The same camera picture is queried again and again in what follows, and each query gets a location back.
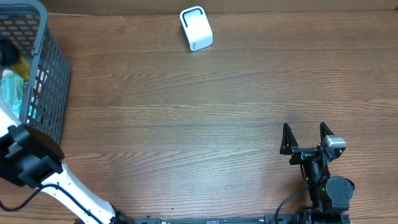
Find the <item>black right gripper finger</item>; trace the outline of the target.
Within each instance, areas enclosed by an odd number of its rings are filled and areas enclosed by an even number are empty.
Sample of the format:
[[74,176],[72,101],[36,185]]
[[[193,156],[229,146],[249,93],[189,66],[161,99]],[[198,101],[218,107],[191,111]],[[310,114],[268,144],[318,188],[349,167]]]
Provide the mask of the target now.
[[330,130],[330,128],[326,125],[325,122],[320,123],[320,138],[322,143],[327,143],[330,141],[330,138],[334,136],[334,133]]
[[293,135],[290,126],[284,123],[282,132],[282,141],[280,145],[280,154],[291,155],[295,153],[299,148],[299,145]]

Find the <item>teal wet wipes pack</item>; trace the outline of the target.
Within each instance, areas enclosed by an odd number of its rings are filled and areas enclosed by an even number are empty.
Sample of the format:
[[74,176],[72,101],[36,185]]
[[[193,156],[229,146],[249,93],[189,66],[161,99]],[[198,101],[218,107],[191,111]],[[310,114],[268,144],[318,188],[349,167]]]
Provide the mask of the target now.
[[12,70],[3,70],[1,95],[12,113],[19,118],[24,94],[24,80]]

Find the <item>yellow liquid bottle silver cap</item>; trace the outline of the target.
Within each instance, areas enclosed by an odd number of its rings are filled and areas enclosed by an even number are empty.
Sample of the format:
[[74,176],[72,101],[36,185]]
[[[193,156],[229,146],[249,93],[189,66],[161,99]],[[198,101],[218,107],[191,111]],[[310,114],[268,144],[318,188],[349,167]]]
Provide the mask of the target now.
[[31,60],[29,58],[21,57],[19,61],[11,64],[10,69],[18,74],[24,81],[29,80],[30,69],[31,69]]

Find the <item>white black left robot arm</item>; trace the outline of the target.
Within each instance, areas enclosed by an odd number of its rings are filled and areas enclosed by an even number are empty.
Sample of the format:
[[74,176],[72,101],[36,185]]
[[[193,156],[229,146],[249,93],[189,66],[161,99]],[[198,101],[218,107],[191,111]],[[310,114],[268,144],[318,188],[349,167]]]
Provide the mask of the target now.
[[69,169],[59,145],[47,134],[21,123],[1,99],[1,178],[35,192],[14,208],[25,207],[45,192],[71,210],[82,223],[131,223],[121,211],[99,198]]

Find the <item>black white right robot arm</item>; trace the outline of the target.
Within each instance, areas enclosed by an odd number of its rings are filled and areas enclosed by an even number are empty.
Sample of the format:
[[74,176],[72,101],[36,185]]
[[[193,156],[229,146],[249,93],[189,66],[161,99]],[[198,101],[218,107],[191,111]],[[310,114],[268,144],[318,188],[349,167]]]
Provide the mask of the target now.
[[307,186],[287,197],[277,207],[274,221],[279,223],[283,205],[294,197],[308,192],[310,206],[290,215],[284,223],[350,223],[349,201],[355,190],[354,183],[342,176],[332,176],[328,163],[339,158],[346,149],[343,137],[335,135],[324,123],[320,123],[320,142],[315,147],[300,147],[291,127],[285,123],[282,132],[280,153],[290,156],[291,165],[299,165]]

